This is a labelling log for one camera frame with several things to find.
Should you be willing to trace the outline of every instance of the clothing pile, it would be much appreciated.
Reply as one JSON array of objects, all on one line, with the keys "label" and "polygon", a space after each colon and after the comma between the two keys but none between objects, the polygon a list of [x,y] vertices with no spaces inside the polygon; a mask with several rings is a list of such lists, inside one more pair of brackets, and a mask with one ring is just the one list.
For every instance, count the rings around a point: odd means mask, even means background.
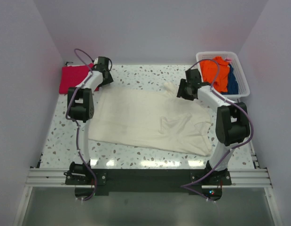
[{"label": "clothing pile", "polygon": [[[233,74],[234,69],[231,64],[228,61],[223,60],[221,56],[216,56],[213,60],[215,60],[220,66],[220,72],[213,87],[221,94],[238,94],[238,83]],[[212,83],[217,72],[217,65],[213,61],[205,60],[200,62],[200,67],[203,81]]]}]

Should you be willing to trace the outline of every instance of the cream garment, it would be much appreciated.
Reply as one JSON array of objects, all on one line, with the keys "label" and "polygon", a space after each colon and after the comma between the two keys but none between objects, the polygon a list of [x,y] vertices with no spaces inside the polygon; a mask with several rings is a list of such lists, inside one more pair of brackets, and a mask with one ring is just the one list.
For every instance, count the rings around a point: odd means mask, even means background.
[{"label": "cream garment", "polygon": [[196,101],[166,92],[103,87],[89,128],[89,139],[181,153],[211,154],[209,114]]}]

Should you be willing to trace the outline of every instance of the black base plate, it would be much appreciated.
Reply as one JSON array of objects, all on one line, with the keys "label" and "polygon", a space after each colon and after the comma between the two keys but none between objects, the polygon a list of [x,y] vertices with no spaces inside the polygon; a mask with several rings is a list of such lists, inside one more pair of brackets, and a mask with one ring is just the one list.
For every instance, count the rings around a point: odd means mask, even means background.
[{"label": "black base plate", "polygon": [[[109,195],[109,192],[189,192],[180,188],[201,178],[204,169],[92,169],[97,176],[96,195]],[[201,185],[231,185],[230,173],[216,182],[206,180],[192,186],[202,193]],[[66,178],[66,185],[91,185],[91,181]]]}]

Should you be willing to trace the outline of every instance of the blue cloth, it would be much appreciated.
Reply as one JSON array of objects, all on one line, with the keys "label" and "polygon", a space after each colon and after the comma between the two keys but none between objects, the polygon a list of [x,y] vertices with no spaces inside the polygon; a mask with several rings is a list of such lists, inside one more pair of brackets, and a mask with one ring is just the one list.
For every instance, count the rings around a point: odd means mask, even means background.
[{"label": "blue cloth", "polygon": [[231,64],[229,64],[229,67],[230,71],[228,74],[228,85],[227,85],[228,92],[222,94],[229,95],[238,94],[238,83],[236,81],[235,75],[233,74],[234,68],[231,66]]}]

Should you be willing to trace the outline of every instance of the glass panel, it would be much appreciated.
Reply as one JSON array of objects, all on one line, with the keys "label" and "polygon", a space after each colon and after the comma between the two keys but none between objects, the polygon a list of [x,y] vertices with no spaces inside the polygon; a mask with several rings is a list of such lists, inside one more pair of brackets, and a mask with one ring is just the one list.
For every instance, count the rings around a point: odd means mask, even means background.
[{"label": "glass panel", "polygon": [[74,188],[34,188],[25,226],[273,226],[263,188],[227,188],[217,204],[185,193],[110,193],[81,202]]}]

